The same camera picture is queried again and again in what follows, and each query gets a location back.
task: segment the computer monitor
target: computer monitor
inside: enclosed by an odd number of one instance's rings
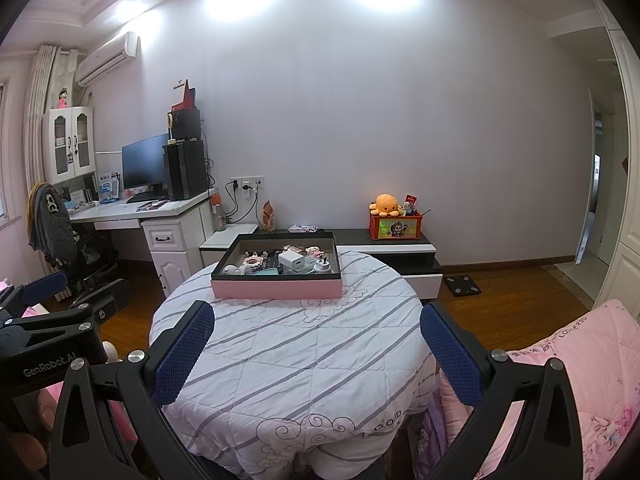
[[[138,193],[128,202],[142,202],[167,195],[162,191],[162,183],[166,181],[162,147],[167,144],[169,138],[169,134],[162,134],[122,147],[124,188],[153,186],[151,191]]]

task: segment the air conditioner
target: air conditioner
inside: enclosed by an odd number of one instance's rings
[[[126,32],[89,54],[78,66],[76,81],[80,86],[87,86],[98,76],[135,58],[137,52],[138,35],[135,32]]]

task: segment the round table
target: round table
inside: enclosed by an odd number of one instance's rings
[[[340,300],[221,300],[201,270],[154,315],[150,339],[193,301],[216,317],[178,399],[164,408],[184,445],[240,478],[286,478],[294,459],[326,480],[356,476],[425,410],[435,359],[422,305],[372,256],[340,251]]]

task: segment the pink bedding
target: pink bedding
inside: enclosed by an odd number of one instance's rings
[[[582,434],[583,479],[593,480],[609,463],[640,409],[640,326],[617,300],[607,301],[552,336],[524,350],[508,352],[516,362],[543,365],[564,361],[574,391]],[[452,442],[467,410],[440,374],[447,435]],[[514,402],[477,478],[494,471],[518,420]]]

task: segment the monitor stand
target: monitor stand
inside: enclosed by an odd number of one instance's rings
[[[127,200],[127,204],[134,202],[149,202],[151,200],[164,200],[168,199],[169,194],[165,189],[162,189],[162,184],[153,184],[151,191],[143,191],[142,193],[136,193],[134,196]]]

